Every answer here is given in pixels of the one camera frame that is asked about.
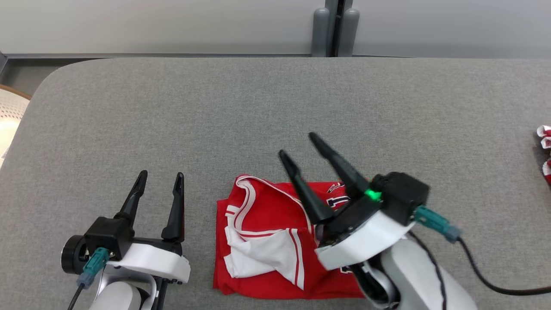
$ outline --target teal connector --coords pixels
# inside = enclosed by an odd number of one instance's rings
[[[461,230],[459,228],[450,225],[450,222],[445,217],[426,206],[419,206],[413,216],[416,222],[430,229],[434,229],[446,237],[446,240],[451,243],[457,241],[457,238],[461,235]]]
[[[109,250],[106,248],[97,248],[94,254],[90,257],[83,271],[87,274],[97,275],[98,272],[105,267],[109,260]]]
[[[109,260],[109,250],[106,248],[97,248],[94,254],[90,257],[82,273],[78,276],[77,285],[82,285],[85,290],[94,283],[94,278],[101,269],[105,268]]]

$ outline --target green led light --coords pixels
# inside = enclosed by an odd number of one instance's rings
[[[372,191],[368,189],[367,191],[365,191],[365,195],[367,195],[372,200],[381,201],[381,193],[378,191]]]

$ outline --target red basketball jersey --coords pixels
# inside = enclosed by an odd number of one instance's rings
[[[310,186],[333,209],[348,201],[342,183]],[[214,288],[266,299],[363,297],[350,271],[317,260],[314,226],[291,183],[241,175],[217,205]]]

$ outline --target gray table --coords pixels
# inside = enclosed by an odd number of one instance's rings
[[[0,172],[1,309],[64,309],[76,276],[60,251],[112,216],[138,172],[134,225],[158,237],[186,176],[190,282],[166,309],[361,309],[362,300],[265,301],[212,290],[215,201],[249,173],[285,181],[285,148],[308,180],[334,180],[317,131],[366,176],[402,171],[464,229],[488,279],[551,284],[551,191],[534,138],[551,122],[551,61],[398,58],[122,58],[63,67],[37,90]],[[485,288],[458,245],[416,228],[480,309],[549,309],[551,296]],[[77,309],[90,305],[85,291]]]

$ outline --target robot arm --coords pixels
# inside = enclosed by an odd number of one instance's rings
[[[147,171],[140,172],[121,211],[113,218],[98,217],[83,235],[72,236],[61,254],[61,267],[69,274],[78,274],[79,290],[94,281],[90,267],[92,253],[105,252],[100,283],[90,309],[161,310],[168,284],[187,283],[190,276],[188,260],[182,256],[184,240],[183,174],[178,173],[172,194],[174,201],[162,239],[134,236],[134,219],[143,195]],[[149,284],[146,292],[128,281]]]
[[[429,253],[405,238],[415,224],[416,212],[426,204],[428,185],[396,172],[377,175],[369,183],[317,134],[311,132],[310,140],[350,197],[333,212],[308,187],[289,155],[279,152],[310,221],[316,225],[320,263],[327,270],[348,268],[366,298],[379,309],[442,309],[441,281],[446,287],[447,309],[477,309],[468,293],[431,261]]]

